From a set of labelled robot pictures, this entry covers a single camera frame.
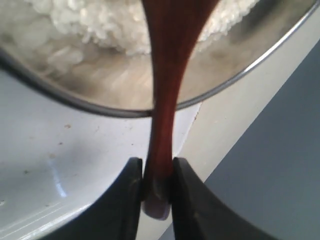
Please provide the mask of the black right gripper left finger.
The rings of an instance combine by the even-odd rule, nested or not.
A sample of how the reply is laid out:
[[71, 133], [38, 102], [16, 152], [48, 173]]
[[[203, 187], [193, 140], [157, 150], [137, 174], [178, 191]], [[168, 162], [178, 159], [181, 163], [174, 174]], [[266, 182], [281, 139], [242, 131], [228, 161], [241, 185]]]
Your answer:
[[42, 239], [134, 240], [141, 211], [142, 166], [140, 158], [130, 158], [98, 200]]

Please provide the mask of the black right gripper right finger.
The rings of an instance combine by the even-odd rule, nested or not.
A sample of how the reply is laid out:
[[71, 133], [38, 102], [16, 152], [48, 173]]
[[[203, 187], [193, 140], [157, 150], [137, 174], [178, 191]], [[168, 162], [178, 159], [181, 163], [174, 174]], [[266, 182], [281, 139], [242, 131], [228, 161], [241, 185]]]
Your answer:
[[171, 209], [177, 240], [272, 240], [221, 202], [188, 161], [173, 159]]

